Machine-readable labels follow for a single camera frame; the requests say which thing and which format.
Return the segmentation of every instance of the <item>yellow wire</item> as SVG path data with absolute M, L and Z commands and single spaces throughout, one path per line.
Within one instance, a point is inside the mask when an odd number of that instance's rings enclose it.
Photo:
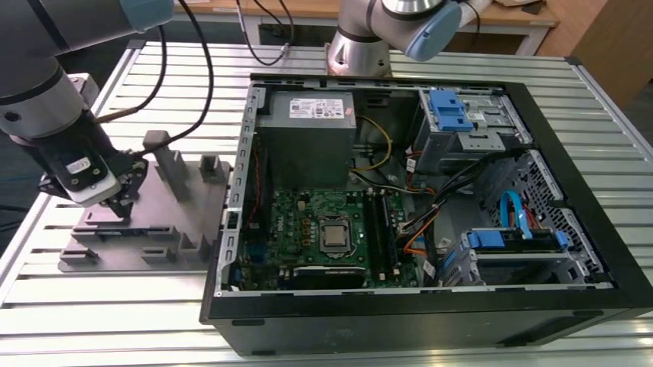
M 374 122 L 373 119 L 370 119 L 369 117 L 358 116 L 358 118 L 366 120 L 381 131 L 381 133 L 383 134 L 383 137 L 386 138 L 387 151 L 386 151 L 386 157 L 383 157 L 383 159 L 377 164 L 373 164 L 371 166 L 362 167 L 362 168 L 352 168 L 351 169 L 352 172 L 371 171 L 377 167 L 381 167 L 390 160 L 390 155 L 391 155 L 391 139 L 390 139 L 390 135 L 387 134 L 386 130 L 383 130 L 381 125 L 377 122 Z

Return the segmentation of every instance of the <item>white sticker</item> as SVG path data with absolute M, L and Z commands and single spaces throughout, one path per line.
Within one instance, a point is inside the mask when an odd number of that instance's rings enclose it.
M 85 170 L 87 168 L 91 167 L 91 161 L 88 160 L 87 157 L 79 159 L 77 161 L 72 162 L 71 164 L 68 164 L 65 166 L 68 172 L 71 172 L 71 174 L 77 174 L 79 172 L 81 172 L 83 170 Z
M 291 119 L 343 119 L 342 99 L 292 99 L 290 101 Z
M 214 13 L 236 13 L 235 8 L 214 8 Z
M 411 172 L 411 173 L 415 173 L 415 167 L 418 165 L 418 161 L 415 161 L 414 159 L 409 158 L 407 161 L 406 161 L 406 171 L 407 172 Z
M 425 266 L 423 266 L 425 272 L 429 274 L 431 278 L 435 277 L 435 266 L 433 266 L 429 262 L 429 260 L 425 260 Z
M 467 119 L 486 121 L 486 116 L 482 113 L 467 113 Z

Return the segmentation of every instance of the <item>power supply label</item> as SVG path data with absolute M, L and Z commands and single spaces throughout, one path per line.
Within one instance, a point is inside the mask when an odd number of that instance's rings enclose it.
M 343 119 L 344 107 L 342 99 L 304 99 L 290 101 L 291 119 Z

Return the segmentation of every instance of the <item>screw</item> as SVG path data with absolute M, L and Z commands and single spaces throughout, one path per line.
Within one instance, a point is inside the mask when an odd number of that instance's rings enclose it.
M 21 117 L 20 117 L 20 115 L 16 112 L 9 111 L 9 112 L 5 112 L 4 119 L 8 122 L 16 122 L 16 121 L 20 121 Z

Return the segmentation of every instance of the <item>table leg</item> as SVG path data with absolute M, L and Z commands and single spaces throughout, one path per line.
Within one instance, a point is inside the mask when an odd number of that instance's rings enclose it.
M 521 42 L 515 55 L 534 56 L 534 54 L 538 52 L 539 46 L 542 45 L 543 38 L 547 36 L 547 33 L 549 28 L 546 27 L 533 28 L 526 37 L 523 37 L 523 41 Z
M 252 46 L 262 44 L 262 34 L 258 26 L 262 24 L 262 17 L 258 16 L 244 16 L 244 30 L 247 31 L 248 42 Z

